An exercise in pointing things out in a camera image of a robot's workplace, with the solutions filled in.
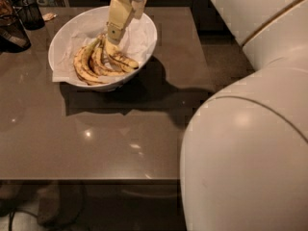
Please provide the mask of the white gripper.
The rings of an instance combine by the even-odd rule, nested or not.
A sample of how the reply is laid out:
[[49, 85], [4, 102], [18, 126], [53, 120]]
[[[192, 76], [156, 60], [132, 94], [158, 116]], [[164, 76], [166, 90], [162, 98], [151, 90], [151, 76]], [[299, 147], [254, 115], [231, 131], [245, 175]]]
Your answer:
[[126, 27], [134, 17], [140, 19], [147, 0], [111, 0], [107, 22], [107, 36], [112, 44], [119, 44]]

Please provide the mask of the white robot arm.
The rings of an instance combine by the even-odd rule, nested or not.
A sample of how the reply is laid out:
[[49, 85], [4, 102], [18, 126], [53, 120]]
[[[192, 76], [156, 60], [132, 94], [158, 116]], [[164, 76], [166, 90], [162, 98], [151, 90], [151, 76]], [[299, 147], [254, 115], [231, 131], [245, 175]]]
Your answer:
[[187, 127], [187, 231], [308, 231], [308, 0], [210, 1], [255, 71]]

